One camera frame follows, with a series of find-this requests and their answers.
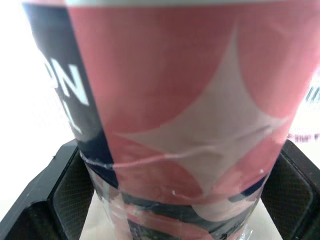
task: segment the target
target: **white lettering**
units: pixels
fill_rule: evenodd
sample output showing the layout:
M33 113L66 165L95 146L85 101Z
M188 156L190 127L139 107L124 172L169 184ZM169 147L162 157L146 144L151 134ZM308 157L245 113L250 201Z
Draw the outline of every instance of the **white lettering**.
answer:
M42 60L44 62L45 69L47 70L47 72L49 74L49 77L50 77L49 80L48 80L50 87L53 87L55 89L58 88L58 82L57 82L57 78L56 78L54 70L52 69L50 63L47 61L47 59L42 54L42 52L40 52L40 56L41 56L41 58L42 58Z
M64 110L65 110L65 114L68 117L69 123L72 125L72 127L75 130L77 130L82 135L82 131L81 131L80 127L78 125L76 125L76 123L74 122L74 119L71 116L68 105L66 104L65 101L62 101L62 104L63 104Z
M56 75L58 77L59 83L61 84L62 91L63 93L67 96L70 97L68 88L66 84L69 86L69 88L72 90L72 92L75 94L75 96L79 99L79 101L84 104L89 106L89 101L87 98L87 94L84 88L84 85L82 83L80 73L78 71L78 68L74 64L69 64L69 69L71 72L71 75L73 77L74 83L71 81L69 76L66 74L66 72L62 69L60 64L55 60L54 58L51 58L53 68L56 72Z

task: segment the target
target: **cup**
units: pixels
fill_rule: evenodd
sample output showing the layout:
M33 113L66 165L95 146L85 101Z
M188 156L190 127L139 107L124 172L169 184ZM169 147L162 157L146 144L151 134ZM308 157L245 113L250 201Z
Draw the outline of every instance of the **cup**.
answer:
M319 64L319 1L23 5L118 239L238 239Z

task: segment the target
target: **white background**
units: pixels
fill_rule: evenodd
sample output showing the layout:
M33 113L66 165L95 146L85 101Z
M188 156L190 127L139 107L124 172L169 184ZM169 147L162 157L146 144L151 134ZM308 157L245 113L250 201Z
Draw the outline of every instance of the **white background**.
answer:
M1 3L0 30L1 220L26 185L48 165L63 143L73 139L73 134L58 97L48 84L45 67L35 54L37 48L18 2ZM312 84L318 86L318 78ZM304 101L290 132L320 133L319 123L320 104ZM320 139L296 144L320 168ZM96 197L90 209L82 239L102 239L99 236L106 236L104 232L110 228ZM281 239L261 202L248 224L253 229L251 240Z

